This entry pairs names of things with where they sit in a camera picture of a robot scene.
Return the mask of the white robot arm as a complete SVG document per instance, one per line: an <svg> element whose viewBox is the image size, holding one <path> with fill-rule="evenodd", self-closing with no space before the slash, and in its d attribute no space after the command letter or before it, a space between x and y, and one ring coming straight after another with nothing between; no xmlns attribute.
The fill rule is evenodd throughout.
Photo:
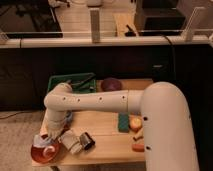
<svg viewBox="0 0 213 171"><path fill-rule="evenodd" d="M143 90L89 94L75 94L69 84L60 83L45 96L44 105L52 137L62 132L69 110L139 114L147 171L200 171L187 100L169 82L156 82Z"/></svg>

